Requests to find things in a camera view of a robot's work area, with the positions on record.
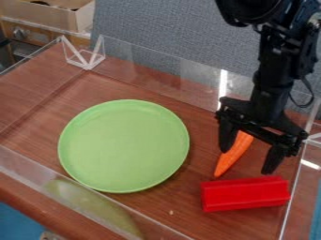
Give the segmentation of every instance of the cardboard box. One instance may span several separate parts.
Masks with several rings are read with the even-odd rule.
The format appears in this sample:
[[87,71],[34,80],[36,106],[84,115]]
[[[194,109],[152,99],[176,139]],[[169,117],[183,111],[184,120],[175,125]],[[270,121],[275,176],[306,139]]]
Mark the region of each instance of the cardboard box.
[[81,32],[92,25],[92,0],[0,0],[2,16],[38,23],[72,32]]

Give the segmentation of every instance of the toy carrot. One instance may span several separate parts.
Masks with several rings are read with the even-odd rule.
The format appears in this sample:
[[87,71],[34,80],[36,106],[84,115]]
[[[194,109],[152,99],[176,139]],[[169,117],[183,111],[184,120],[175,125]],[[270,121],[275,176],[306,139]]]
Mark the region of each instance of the toy carrot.
[[234,162],[242,157],[243,153],[248,149],[252,136],[243,131],[238,131],[235,142],[227,153],[222,153],[215,166],[214,177],[219,177],[226,170],[231,167]]

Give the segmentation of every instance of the acrylic bracket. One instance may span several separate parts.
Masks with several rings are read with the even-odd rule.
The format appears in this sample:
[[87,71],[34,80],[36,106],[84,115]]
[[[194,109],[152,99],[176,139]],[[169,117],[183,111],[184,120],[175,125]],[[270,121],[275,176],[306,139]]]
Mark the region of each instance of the acrylic bracket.
[[84,70],[92,70],[105,59],[104,38],[99,36],[92,51],[77,50],[68,39],[61,36],[66,62]]

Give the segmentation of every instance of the carrot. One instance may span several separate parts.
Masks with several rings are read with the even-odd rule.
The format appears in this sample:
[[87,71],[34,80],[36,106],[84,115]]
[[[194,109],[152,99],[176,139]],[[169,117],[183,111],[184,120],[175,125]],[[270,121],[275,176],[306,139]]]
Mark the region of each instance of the carrot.
[[252,139],[254,138],[250,134],[240,130],[238,131],[231,149],[227,153],[222,153],[219,156],[214,171],[214,177],[219,177],[231,167],[235,161],[242,157],[251,145]]

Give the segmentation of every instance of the red block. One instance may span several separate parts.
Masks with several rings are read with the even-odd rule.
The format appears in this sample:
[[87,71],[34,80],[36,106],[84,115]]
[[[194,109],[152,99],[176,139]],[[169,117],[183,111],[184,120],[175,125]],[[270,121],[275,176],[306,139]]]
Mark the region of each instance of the red block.
[[291,195],[279,176],[210,181],[200,184],[203,211],[282,205]]

